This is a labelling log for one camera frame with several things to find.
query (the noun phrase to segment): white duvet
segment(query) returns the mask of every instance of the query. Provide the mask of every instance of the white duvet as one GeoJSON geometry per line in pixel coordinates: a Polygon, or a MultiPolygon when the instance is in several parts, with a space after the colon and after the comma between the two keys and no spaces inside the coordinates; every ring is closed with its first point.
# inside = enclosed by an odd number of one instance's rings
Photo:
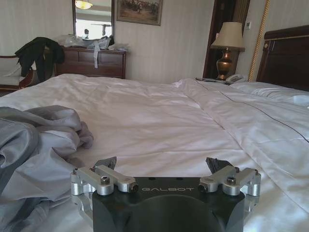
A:
{"type": "MultiPolygon", "coordinates": [[[[117,156],[116,170],[131,176],[204,176],[206,157],[228,160],[262,175],[244,231],[309,231],[306,107],[191,79],[153,85],[72,74],[0,98],[0,106],[20,110],[53,104],[74,108],[95,137],[90,150],[67,160],[76,166],[117,156]]],[[[91,228],[66,202],[39,231],[91,228]]]]}

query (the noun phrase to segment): lampshade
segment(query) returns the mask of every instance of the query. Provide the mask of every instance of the lampshade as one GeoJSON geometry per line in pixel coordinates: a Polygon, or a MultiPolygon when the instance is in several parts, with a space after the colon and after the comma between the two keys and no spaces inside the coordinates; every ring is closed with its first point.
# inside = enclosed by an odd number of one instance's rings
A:
{"type": "Polygon", "coordinates": [[[244,51],[242,40],[242,23],[225,22],[222,25],[219,36],[212,43],[211,48],[229,48],[231,50],[244,51]]]}
{"type": "Polygon", "coordinates": [[[88,1],[88,0],[84,0],[84,1],[75,1],[75,6],[77,8],[86,10],[89,9],[90,7],[92,7],[92,4],[88,1]]]}

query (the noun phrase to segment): wooden dresser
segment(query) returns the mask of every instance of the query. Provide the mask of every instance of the wooden dresser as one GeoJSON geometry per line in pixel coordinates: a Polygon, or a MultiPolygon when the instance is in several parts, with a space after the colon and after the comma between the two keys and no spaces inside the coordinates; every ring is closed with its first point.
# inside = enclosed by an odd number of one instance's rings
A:
{"type": "Polygon", "coordinates": [[[55,76],[64,73],[92,77],[126,78],[126,53],[101,50],[98,53],[98,68],[94,64],[94,50],[78,47],[63,47],[65,60],[55,65],[55,76]]]}

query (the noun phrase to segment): doorway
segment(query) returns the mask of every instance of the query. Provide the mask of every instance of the doorway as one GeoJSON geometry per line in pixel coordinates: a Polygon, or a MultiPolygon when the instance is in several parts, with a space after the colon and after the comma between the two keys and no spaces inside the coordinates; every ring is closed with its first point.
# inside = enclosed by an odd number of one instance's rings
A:
{"type": "MultiPolygon", "coordinates": [[[[220,49],[210,49],[224,22],[241,22],[244,29],[250,0],[215,0],[211,18],[211,28],[208,37],[203,79],[215,79],[218,76],[217,60],[222,57],[220,49]]],[[[228,76],[235,73],[239,52],[232,52],[233,64],[228,76]]]]}

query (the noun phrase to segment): dark wooden headboard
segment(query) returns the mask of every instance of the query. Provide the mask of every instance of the dark wooden headboard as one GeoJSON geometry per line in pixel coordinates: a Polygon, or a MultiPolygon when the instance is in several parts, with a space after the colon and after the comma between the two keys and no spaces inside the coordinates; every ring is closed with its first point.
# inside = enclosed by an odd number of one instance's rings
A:
{"type": "Polygon", "coordinates": [[[309,91],[309,26],[265,33],[257,81],[309,91]]]}

